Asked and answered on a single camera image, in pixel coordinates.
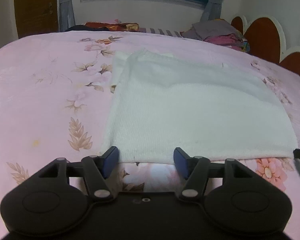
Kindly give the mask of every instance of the pink cloth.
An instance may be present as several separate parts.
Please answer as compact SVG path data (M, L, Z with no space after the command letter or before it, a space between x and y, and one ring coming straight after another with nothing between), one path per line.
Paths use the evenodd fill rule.
M222 36L210 36L204 40L205 42L209 42L216 45L226 46L231 49L235 49L238 51L242 51L242 39L239 39L238 36L234 33L229 35Z
M0 49L0 201L55 158L75 162L100 154L114 90L111 57L116 50L141 48L234 65L257 76L282 102L300 147L300 77L280 66L211 43L148 33L30 36ZM293 212L285 232L300 240L300 175L294 161L268 158L242 163L290 197ZM183 184L173 165L155 163L122 163L109 182L114 190L131 191L170 191ZM78 180L71 179L71 184L80 187ZM215 179L208 188L219 185ZM0 238L6 233L0 217Z

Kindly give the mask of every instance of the screw hole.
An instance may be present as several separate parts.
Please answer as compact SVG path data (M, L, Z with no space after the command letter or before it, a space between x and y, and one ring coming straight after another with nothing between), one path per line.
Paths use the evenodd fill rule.
M150 202L150 201L151 201L151 199L150 199L150 198L148 198L148 197L145 197L145 198L143 198L143 199L142 199L142 201L143 201L143 202Z

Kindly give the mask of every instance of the headboard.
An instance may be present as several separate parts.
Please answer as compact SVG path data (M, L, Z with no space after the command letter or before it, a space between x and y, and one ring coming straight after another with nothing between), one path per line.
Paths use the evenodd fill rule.
M271 16L261 16L247 23L236 16L231 25L248 40L250 54L276 63L300 76L300 47L286 49L286 38L280 23Z

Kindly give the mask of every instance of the folded towel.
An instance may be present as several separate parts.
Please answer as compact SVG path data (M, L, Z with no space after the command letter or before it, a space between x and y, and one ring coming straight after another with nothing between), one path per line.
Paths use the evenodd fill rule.
M297 140L278 98L231 66L139 51L113 61L117 79L102 151L121 162L173 163L173 150L211 160L292 157Z

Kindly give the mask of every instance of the red-brown headboard panel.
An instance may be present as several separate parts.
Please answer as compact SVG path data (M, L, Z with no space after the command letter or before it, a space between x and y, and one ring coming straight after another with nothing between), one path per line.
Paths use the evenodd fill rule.
M293 52L285 57L279 65L300 76L300 52Z
M236 28L241 34L243 34L243 22L241 17L237 16L233 18L231 25Z
M255 20L244 34L250 45L250 54L279 64L280 37L272 20L263 17Z

